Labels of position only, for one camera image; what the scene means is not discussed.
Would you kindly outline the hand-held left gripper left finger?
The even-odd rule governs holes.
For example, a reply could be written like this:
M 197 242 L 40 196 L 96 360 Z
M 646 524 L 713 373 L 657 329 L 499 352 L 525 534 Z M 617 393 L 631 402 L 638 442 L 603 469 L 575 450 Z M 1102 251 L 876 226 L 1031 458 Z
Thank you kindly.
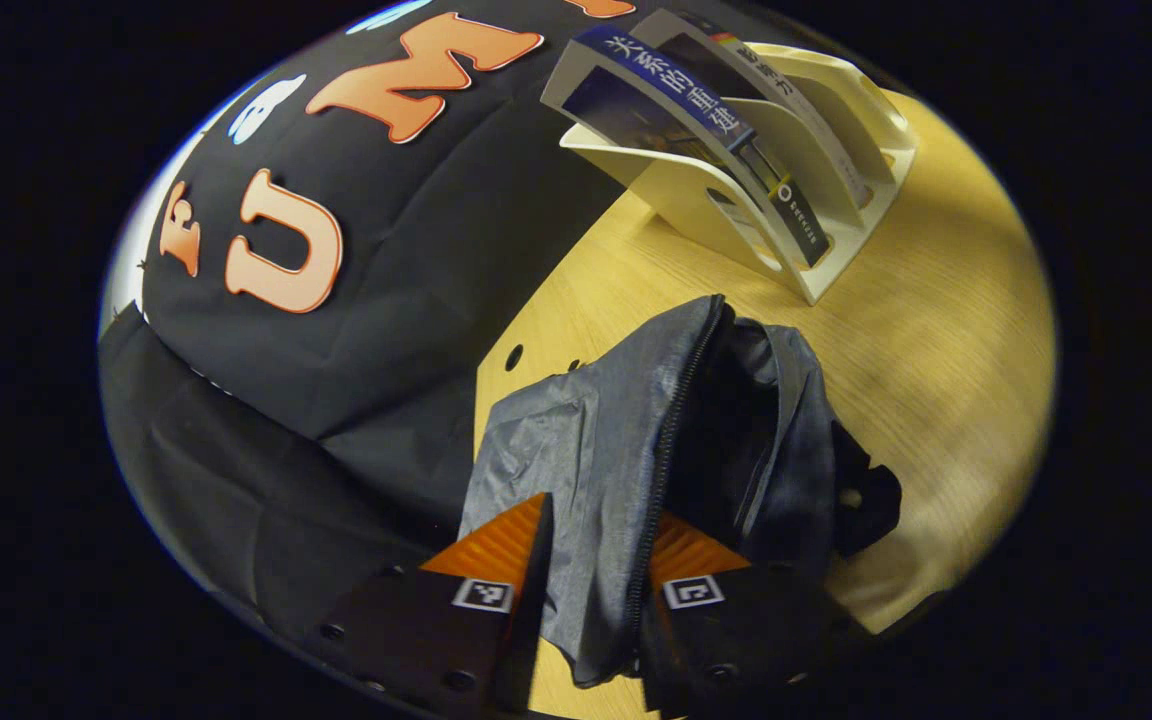
M 326 659 L 424 714 L 526 715 L 553 530 L 539 493 L 424 564 L 361 579 L 321 621 Z

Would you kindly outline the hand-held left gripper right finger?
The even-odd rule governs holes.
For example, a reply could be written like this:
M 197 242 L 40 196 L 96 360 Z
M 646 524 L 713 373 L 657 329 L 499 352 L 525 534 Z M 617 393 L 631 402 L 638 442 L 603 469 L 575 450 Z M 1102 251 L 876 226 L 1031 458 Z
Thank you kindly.
M 768 705 L 877 642 L 818 579 L 755 564 L 672 511 L 660 515 L 647 579 L 641 683 L 660 717 Z

